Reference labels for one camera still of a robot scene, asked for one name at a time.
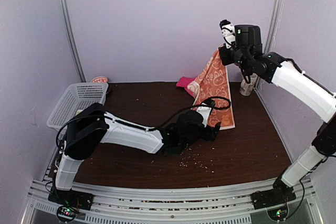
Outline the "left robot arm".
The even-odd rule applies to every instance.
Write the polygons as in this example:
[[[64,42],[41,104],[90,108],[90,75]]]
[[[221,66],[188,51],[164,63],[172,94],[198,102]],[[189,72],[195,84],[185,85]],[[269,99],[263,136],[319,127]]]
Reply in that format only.
[[[176,122],[162,127],[135,124],[104,111],[94,103],[70,119],[57,136],[61,159],[54,180],[54,194],[64,205],[76,197],[72,189],[81,163],[88,159],[99,144],[117,144],[164,156],[182,153],[199,139],[214,141],[220,123],[207,124],[213,106],[205,103],[182,110]]]

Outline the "orange bunny towel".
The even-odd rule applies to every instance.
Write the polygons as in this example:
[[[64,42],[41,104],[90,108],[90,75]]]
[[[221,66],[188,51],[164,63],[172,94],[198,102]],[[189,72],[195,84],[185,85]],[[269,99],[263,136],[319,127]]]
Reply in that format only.
[[[188,84],[187,89],[195,99],[194,104],[214,96],[231,99],[227,68],[222,64],[218,50],[213,53],[203,71]],[[235,128],[233,109],[213,110],[207,124],[214,127],[218,122],[221,130]]]

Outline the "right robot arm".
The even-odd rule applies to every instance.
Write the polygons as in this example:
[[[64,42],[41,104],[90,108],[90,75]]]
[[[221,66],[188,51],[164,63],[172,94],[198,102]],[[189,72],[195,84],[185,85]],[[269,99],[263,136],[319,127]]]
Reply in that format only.
[[[235,64],[248,83],[256,75],[288,92],[309,115],[320,121],[311,143],[278,176],[271,190],[252,194],[256,202],[279,204],[286,199],[293,200],[293,187],[335,154],[335,93],[308,76],[294,59],[274,51],[264,52],[259,26],[233,25],[225,19],[219,28],[224,39],[219,48],[223,65]]]

